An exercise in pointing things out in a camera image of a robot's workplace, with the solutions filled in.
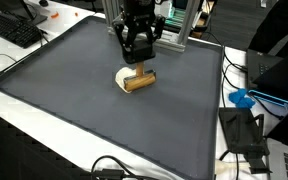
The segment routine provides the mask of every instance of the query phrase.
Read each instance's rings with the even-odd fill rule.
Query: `white table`
[[[30,2],[38,7],[38,0],[30,0]],[[48,7],[41,10],[41,13],[47,15],[49,19],[38,25],[39,28],[48,32],[49,36],[47,38],[49,40],[56,38],[84,17],[94,15],[93,12],[58,4],[52,1],[49,1],[49,4],[50,5]],[[50,15],[55,14],[56,12],[58,12],[60,16],[56,19],[50,18]],[[103,14],[96,14],[95,16],[104,18]],[[28,49],[22,49],[0,38],[0,54],[8,54],[14,57],[16,60],[20,60],[39,47],[40,43],[36,43]],[[227,48],[226,53],[233,62],[241,65],[245,64],[245,52]],[[13,64],[12,60],[5,56],[0,56],[0,70],[10,66],[11,64]],[[231,67],[227,72],[227,76],[236,86],[245,87],[245,76],[243,73]],[[235,91],[235,89],[231,88],[227,83],[225,83],[225,96],[233,91]],[[234,106],[227,100],[227,98],[226,105]],[[283,111],[282,108],[276,108],[275,106],[273,106],[273,108],[278,112]],[[256,105],[252,111],[254,115],[264,112],[258,105]],[[269,120],[266,122],[270,122],[265,123],[265,133],[267,133],[278,121],[274,120],[274,118],[267,113],[264,112],[264,114],[266,120]],[[91,168],[93,162],[98,157],[102,155],[112,155],[133,167],[134,170],[132,170],[135,174],[153,176],[159,179],[181,179],[175,174],[168,172],[165,169],[162,169],[133,153],[104,141],[89,132],[68,124],[41,110],[33,108],[30,105],[6,96],[3,93],[0,93],[0,117],[86,170]],[[220,123],[218,123],[216,158],[219,158],[226,148],[223,131]],[[225,158],[225,161],[235,162],[235,156],[229,154]],[[97,167],[117,168],[118,166],[110,160],[103,160],[100,161]],[[233,179],[235,178],[235,175],[235,170],[229,170],[218,175],[217,179]],[[250,175],[249,171],[247,170],[240,172],[240,179],[260,180],[266,179],[266,175]]]

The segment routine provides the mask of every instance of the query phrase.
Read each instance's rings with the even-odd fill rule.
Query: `black mat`
[[[212,179],[222,49],[157,51],[146,61],[157,82],[126,94],[114,81],[127,66],[117,38],[89,17],[0,76],[0,91],[185,179]]]

